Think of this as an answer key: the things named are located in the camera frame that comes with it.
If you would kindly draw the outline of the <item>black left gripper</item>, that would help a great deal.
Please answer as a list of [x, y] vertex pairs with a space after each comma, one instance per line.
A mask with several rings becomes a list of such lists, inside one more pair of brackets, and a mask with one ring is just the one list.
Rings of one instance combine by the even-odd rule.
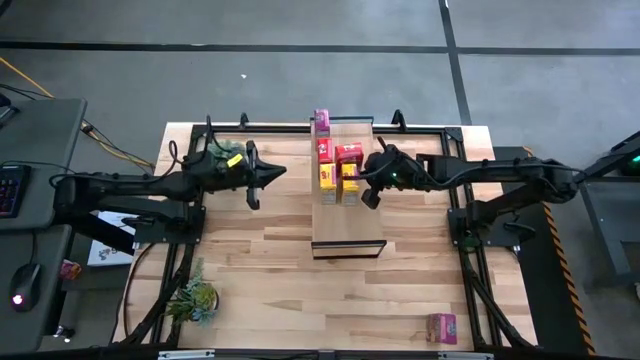
[[249, 141], [246, 146], [246, 157], [237, 165], [229, 168], [223, 161], [224, 180], [227, 187], [236, 190], [240, 187], [246, 188], [246, 202], [250, 209], [258, 210], [260, 201], [257, 197], [256, 181], [258, 175], [258, 187], [265, 188], [274, 180], [282, 176], [287, 168], [281, 165], [265, 163], [258, 161], [258, 152], [255, 144]]

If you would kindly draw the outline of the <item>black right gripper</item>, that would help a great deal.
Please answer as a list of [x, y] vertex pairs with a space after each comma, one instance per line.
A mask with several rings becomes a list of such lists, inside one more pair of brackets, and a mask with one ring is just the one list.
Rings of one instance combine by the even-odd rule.
[[361, 200], [370, 209], [376, 209], [380, 203], [379, 193], [385, 189], [396, 188], [400, 191], [425, 190], [424, 166], [398, 149], [377, 137], [383, 151], [371, 153], [361, 174], [343, 174], [343, 179], [362, 179], [369, 185]]

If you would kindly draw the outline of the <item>Corn Pops cereal box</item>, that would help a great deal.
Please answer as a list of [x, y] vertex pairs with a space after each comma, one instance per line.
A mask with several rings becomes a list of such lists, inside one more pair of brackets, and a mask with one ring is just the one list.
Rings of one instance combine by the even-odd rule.
[[334, 163], [319, 165], [319, 188], [321, 202], [324, 205], [335, 205], [337, 203], [337, 177]]
[[358, 180], [353, 177], [359, 175], [356, 163], [343, 163], [341, 165], [341, 203], [344, 206], [355, 206], [359, 201]]

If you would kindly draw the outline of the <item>Froot Loops cereal box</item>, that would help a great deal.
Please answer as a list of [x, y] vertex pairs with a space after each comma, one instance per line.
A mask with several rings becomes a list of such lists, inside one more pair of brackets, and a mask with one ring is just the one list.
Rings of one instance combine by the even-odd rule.
[[334, 154], [338, 168], [343, 164], [355, 164], [360, 167], [364, 158], [363, 145], [361, 142], [340, 144], [335, 147]]
[[317, 159], [320, 164], [334, 162], [334, 146], [330, 137], [321, 137], [316, 140]]

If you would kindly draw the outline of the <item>Raisin Bran cereal box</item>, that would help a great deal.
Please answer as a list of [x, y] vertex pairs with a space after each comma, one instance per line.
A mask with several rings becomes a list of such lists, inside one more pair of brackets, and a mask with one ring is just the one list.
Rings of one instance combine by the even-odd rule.
[[456, 316], [451, 313], [429, 314], [427, 316], [426, 340], [429, 343], [456, 345]]
[[315, 109], [313, 123], [316, 137], [330, 136], [330, 115], [327, 109]]

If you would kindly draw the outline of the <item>round green plant, white pot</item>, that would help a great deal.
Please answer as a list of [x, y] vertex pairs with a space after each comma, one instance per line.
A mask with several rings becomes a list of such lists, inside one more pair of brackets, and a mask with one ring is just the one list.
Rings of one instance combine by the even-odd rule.
[[239, 142], [228, 139], [213, 139], [212, 142], [207, 146], [207, 150], [216, 160], [223, 161], [225, 164], [228, 159], [232, 158], [238, 153], [242, 154], [244, 158], [246, 157], [245, 146]]

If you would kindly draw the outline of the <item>spiky green succulent plant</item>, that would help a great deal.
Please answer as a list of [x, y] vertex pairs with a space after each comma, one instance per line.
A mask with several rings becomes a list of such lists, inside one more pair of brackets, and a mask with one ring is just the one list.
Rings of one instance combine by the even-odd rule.
[[204, 259], [198, 258], [193, 276], [175, 292], [165, 314], [177, 323], [192, 322], [206, 327], [213, 321], [218, 307], [219, 294], [204, 279]]

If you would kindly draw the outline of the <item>white printed sheet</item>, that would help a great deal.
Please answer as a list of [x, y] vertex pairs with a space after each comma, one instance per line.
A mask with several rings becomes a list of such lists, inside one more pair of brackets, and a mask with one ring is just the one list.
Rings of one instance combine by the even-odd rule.
[[[123, 222], [125, 218], [132, 217], [132, 214], [119, 212], [102, 211], [98, 213], [99, 219], [134, 235], [136, 230]], [[132, 261], [132, 255], [120, 252], [113, 247], [106, 246], [100, 241], [93, 240], [87, 258], [87, 265], [89, 267], [120, 266], [130, 265]]]

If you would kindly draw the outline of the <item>black mat with hazard stripes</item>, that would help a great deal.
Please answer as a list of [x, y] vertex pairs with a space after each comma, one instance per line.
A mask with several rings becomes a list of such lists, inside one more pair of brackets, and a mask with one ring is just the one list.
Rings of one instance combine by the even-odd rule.
[[519, 211], [518, 222], [536, 234], [517, 254], [502, 248], [487, 252], [494, 299], [525, 340], [549, 352], [594, 355], [550, 206], [526, 207]]

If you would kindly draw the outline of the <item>pink snack bag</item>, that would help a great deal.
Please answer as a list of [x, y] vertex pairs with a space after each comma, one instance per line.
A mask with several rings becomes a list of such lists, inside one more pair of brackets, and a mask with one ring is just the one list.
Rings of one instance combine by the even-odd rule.
[[74, 261], [64, 259], [59, 270], [59, 277], [63, 280], [74, 280], [82, 271], [82, 266]]

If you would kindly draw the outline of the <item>grey desk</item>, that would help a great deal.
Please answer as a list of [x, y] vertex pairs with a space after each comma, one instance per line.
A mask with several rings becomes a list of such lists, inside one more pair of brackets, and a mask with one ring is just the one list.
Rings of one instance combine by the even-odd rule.
[[0, 167], [31, 167], [18, 216], [0, 219], [0, 232], [51, 225], [55, 190], [49, 180], [69, 171], [86, 107], [83, 99], [25, 101], [0, 117]]
[[[66, 225], [0, 234], [0, 355], [35, 351], [53, 332], [62, 301], [59, 271], [71, 238]], [[31, 310], [17, 312], [11, 306], [11, 279], [29, 262], [40, 265], [39, 299]]]

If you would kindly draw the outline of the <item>grey metal stand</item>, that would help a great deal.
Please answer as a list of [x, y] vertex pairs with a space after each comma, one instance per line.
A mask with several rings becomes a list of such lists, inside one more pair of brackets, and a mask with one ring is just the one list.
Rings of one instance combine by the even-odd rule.
[[594, 239], [587, 292], [640, 284], [640, 130], [576, 176]]

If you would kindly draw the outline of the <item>black backlit keyboard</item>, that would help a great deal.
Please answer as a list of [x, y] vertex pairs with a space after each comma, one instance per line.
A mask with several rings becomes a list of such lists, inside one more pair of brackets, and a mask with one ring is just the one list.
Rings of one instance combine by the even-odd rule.
[[18, 216], [30, 175], [31, 167], [28, 165], [0, 167], [0, 219]]

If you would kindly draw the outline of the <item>black computer mouse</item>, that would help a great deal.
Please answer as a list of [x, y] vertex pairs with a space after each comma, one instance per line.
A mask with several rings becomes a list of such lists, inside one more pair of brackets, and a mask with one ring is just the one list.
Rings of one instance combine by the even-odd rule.
[[41, 265], [28, 263], [19, 267], [10, 281], [9, 298], [16, 312], [28, 312], [40, 296]]

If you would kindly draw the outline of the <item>wooden shelf with black frame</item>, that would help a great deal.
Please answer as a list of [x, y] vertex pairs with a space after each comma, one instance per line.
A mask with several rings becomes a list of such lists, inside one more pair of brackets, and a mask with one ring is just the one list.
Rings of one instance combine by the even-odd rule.
[[[373, 120], [345, 117], [330, 120], [329, 135], [334, 146], [359, 142], [364, 155], [373, 151]], [[331, 193], [321, 189], [321, 171], [317, 149], [317, 135], [311, 123], [311, 191], [312, 191], [312, 240], [311, 253], [314, 260], [378, 258], [387, 245], [382, 233], [380, 212], [369, 209], [361, 201], [367, 188], [366, 181], [358, 181], [358, 192], [343, 203], [340, 169], [336, 165], [333, 178], [337, 189]]]

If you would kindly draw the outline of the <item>black aluminium rail frame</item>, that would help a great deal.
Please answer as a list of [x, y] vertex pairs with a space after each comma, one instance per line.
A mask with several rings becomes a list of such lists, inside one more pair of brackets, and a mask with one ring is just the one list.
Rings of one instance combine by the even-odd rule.
[[311, 242], [316, 172], [310, 129], [302, 124], [228, 123], [221, 139], [253, 140], [261, 157], [284, 165], [284, 176], [248, 208], [243, 192], [207, 196], [206, 224], [195, 250], [221, 304], [214, 320], [186, 324], [182, 348], [400, 350], [429, 348], [426, 318], [452, 313], [456, 348], [472, 348], [470, 323], [492, 342], [494, 321], [466, 303], [459, 255], [448, 233], [446, 192], [387, 191], [374, 213], [386, 240], [376, 258], [316, 260]]

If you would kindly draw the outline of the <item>silver metal bracket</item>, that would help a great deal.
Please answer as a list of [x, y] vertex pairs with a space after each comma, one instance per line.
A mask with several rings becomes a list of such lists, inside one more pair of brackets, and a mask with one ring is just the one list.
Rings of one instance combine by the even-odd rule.
[[214, 360], [214, 349], [172, 350], [158, 353], [157, 360]]
[[437, 360], [494, 360], [494, 355], [479, 352], [439, 352]]

